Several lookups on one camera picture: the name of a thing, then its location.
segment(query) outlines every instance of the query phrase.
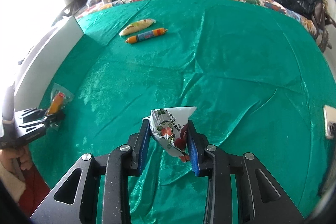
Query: white panel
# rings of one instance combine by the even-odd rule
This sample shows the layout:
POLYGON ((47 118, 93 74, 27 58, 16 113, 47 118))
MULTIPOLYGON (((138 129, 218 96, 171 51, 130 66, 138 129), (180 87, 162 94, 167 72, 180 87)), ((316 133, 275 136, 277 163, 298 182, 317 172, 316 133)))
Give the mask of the white panel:
POLYGON ((59 66, 74 45, 84 35, 74 17, 64 19, 48 40, 38 43, 27 57, 29 64, 21 79, 16 83, 14 107, 16 111, 39 107, 43 95, 59 66))
POLYGON ((39 52, 39 50, 42 48, 42 46, 46 43, 46 41, 53 35, 53 33, 56 31, 57 27, 53 26, 49 32, 47 32, 43 38, 40 40, 40 42, 38 42, 38 44, 36 44, 28 53, 28 55, 25 57, 25 60, 22 62, 22 64, 20 65, 20 69, 19 71, 15 74, 15 83, 18 85, 18 83, 20 82, 23 74, 26 72, 28 66, 30 65, 30 63, 32 62, 32 60, 34 59, 34 57, 37 55, 37 53, 39 52))

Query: green cloth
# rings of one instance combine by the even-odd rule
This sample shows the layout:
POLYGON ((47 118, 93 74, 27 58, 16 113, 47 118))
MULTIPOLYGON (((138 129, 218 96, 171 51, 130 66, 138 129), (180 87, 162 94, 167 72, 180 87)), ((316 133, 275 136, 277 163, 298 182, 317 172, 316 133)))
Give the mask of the green cloth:
MULTIPOLYGON (((75 98, 60 130, 31 144, 50 187, 82 154, 103 155, 126 143, 150 110, 197 106, 191 118, 210 143, 235 155, 254 153, 304 216, 312 210, 331 151, 323 105, 336 106, 336 84, 300 23, 232 0, 148 0, 79 24, 85 35, 41 107, 49 105, 54 83, 75 98), (169 31, 133 45, 119 37, 146 18, 157 21, 149 29, 169 31)), ((129 178, 132 223, 201 223, 207 178, 196 178, 189 163, 153 140, 147 159, 142 176, 129 178)))

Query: snack bag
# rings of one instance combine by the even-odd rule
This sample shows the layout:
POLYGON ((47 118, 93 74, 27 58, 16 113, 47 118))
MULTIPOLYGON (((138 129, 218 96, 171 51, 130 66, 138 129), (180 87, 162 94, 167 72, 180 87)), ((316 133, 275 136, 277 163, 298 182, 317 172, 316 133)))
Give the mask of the snack bag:
POLYGON ((155 22, 156 21, 154 19, 150 19, 150 18, 133 22, 133 23, 129 24, 127 27, 125 27, 119 33, 119 35, 120 36, 122 36, 122 35, 128 35, 130 33, 141 31, 143 29, 146 29, 147 27, 149 27, 150 25, 152 25, 155 22))
MULTIPOLYGON (((50 97, 50 107, 45 112, 45 115, 53 114, 63 109, 74 98, 74 95, 65 87, 54 83, 50 97)), ((53 123, 51 127, 58 129, 59 124, 53 123)))
POLYGON ((186 154, 188 119, 197 107, 173 107, 155 109, 149 117, 152 135, 167 153, 189 161, 186 154))

